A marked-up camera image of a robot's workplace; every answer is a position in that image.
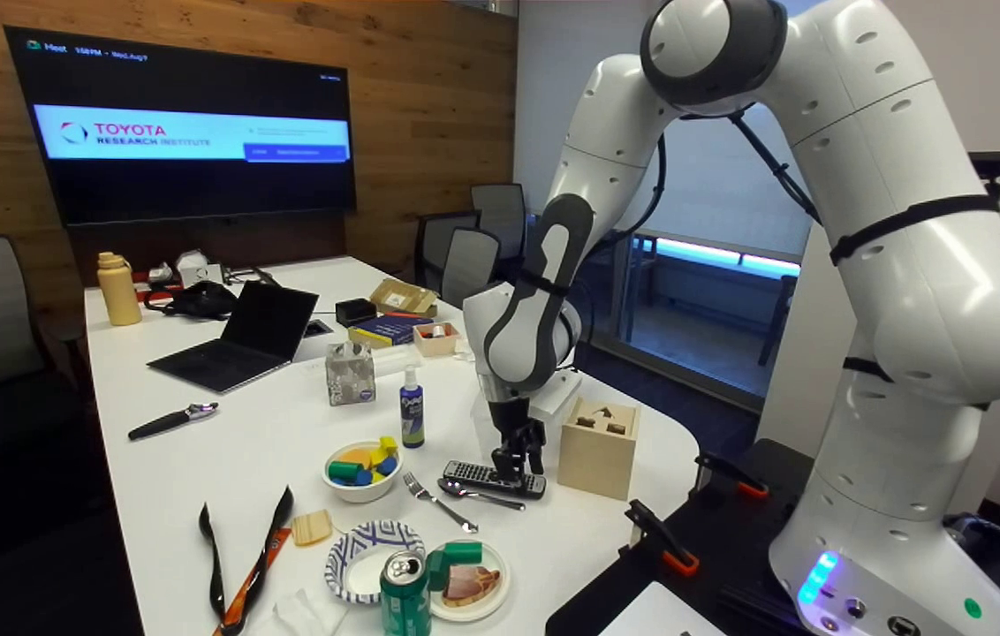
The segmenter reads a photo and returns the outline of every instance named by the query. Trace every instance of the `wall-mounted monitor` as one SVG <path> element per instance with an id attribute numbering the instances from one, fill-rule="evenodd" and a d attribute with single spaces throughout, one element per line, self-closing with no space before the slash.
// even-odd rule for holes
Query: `wall-mounted monitor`
<path id="1" fill-rule="evenodd" d="M 67 227 L 355 207 L 344 67 L 2 31 Z"/>

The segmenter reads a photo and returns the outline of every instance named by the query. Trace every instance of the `white table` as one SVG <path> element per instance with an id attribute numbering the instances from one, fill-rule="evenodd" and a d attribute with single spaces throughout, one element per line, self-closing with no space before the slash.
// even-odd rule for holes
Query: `white table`
<path id="1" fill-rule="evenodd" d="M 335 325 L 331 306 L 340 300 L 368 297 L 386 278 L 386 273 L 355 258 L 277 264 L 267 273 L 284 287 L 319 294 L 319 319 L 328 325 Z M 201 504 L 211 510 L 229 597 L 257 557 L 273 504 L 287 484 L 294 491 L 294 516 L 328 510 L 335 538 L 368 519 L 398 519 L 414 526 L 429 549 L 465 538 L 436 504 L 410 499 L 405 488 L 370 504 L 344 504 L 320 481 L 328 450 L 398 435 L 396 390 L 401 371 L 377 376 L 373 403 L 328 405 L 325 347 L 344 340 L 340 329 L 302 340 L 294 363 L 226 396 L 143 369 L 163 354 L 215 340 L 219 329 L 221 320 L 163 313 L 112 329 L 101 294 L 85 289 L 90 382 L 143 636 L 193 636 L 215 625 L 204 592 L 211 563 L 199 535 Z M 429 393 L 429 446 L 401 458 L 436 491 L 436 476 L 450 458 L 483 462 L 499 446 L 499 432 L 461 342 L 454 357 L 421 357 L 417 377 Z M 592 377 L 575 376 L 575 382 L 579 396 L 631 403 Z M 219 418 L 127 443 L 132 429 L 199 399 L 215 399 Z M 546 476 L 556 476 L 557 418 L 546 420 Z M 658 516 L 677 510 L 696 476 L 696 453 L 681 423 L 641 405 L 631 499 L 642 499 Z M 471 625 L 436 622 L 436 634 L 542 634 L 546 616 L 612 566 L 616 550 L 631 538 L 631 523 L 623 516 L 625 501 L 572 491 L 556 481 L 543 501 L 530 501 L 524 512 L 486 501 L 451 504 L 482 523 L 477 538 L 503 556 L 505 572 L 511 572 L 511 592 L 493 616 Z M 377 612 L 345 612 L 320 582 L 325 556 L 335 538 L 319 549 L 284 549 L 246 618 L 246 636 L 280 634 L 273 607 L 298 589 L 315 602 L 315 612 L 328 618 L 335 634 L 377 634 Z"/>

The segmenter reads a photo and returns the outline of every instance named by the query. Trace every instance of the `plastic bottle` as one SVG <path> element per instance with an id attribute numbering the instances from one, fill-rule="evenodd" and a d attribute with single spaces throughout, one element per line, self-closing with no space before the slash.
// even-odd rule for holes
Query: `plastic bottle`
<path id="1" fill-rule="evenodd" d="M 123 253 L 100 251 L 100 287 L 106 297 L 110 325 L 134 325 L 142 320 L 139 294 L 134 294 L 134 267 Z"/>
<path id="2" fill-rule="evenodd" d="M 417 371 L 410 369 L 398 386 L 398 438 L 405 450 L 423 446 L 423 386 L 417 386 Z"/>

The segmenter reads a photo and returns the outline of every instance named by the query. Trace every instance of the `laptop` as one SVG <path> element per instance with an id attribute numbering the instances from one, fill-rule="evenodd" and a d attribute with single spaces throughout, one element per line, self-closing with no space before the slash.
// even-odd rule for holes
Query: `laptop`
<path id="1" fill-rule="evenodd" d="M 219 340 L 175 350 L 147 369 L 211 393 L 226 393 L 273 369 L 284 369 L 294 357 L 315 303 L 315 294 L 246 283 Z"/>

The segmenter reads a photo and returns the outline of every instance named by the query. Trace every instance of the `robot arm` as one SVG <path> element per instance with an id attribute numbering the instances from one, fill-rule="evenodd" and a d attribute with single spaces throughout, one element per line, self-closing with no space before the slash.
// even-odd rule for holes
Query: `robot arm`
<path id="1" fill-rule="evenodd" d="M 785 127 L 857 319 L 771 570 L 812 634 L 1000 634 L 1000 589 L 940 526 L 981 405 L 1000 399 L 1000 217 L 922 53 L 875 0 L 823 0 L 802 19 L 771 0 L 668 0 L 641 58 L 592 71 L 526 238 L 526 278 L 465 303 L 493 423 L 505 443 L 526 432 L 510 405 L 572 347 L 565 289 L 635 193 L 658 135 L 749 102 Z M 524 443 L 499 471 L 514 473 Z"/>

